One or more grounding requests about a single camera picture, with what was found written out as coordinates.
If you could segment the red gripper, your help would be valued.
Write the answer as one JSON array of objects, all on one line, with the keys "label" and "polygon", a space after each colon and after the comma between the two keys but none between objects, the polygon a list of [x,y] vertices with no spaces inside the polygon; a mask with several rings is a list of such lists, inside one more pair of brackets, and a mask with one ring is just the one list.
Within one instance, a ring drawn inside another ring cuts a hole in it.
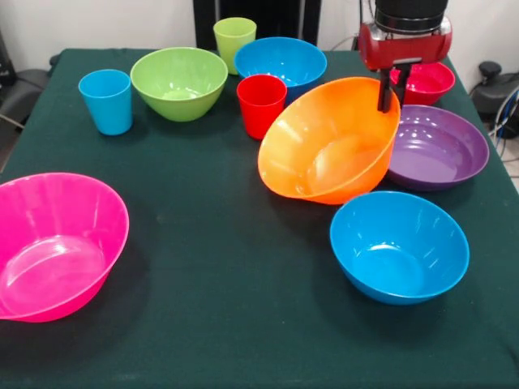
[{"label": "red gripper", "polygon": [[443,18],[439,27],[420,35],[402,35],[385,32],[374,22],[362,24],[358,47],[362,61],[369,70],[380,70],[380,89],[377,109],[387,113],[391,108],[393,67],[399,71],[396,94],[400,104],[405,102],[405,91],[411,64],[433,63],[443,60],[451,47],[452,24]]}]

